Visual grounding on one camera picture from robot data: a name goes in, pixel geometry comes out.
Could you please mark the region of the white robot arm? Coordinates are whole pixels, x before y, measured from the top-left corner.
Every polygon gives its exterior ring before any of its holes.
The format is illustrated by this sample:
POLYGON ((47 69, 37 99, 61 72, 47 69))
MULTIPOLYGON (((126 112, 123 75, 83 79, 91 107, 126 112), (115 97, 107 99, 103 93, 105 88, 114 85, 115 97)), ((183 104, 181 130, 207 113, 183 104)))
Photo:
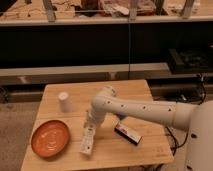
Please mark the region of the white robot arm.
POLYGON ((186 131, 188 145, 185 171, 213 171, 213 100, 200 105, 138 101, 116 97, 113 87, 106 86, 91 100, 88 125, 99 126, 107 113, 120 114, 186 131))

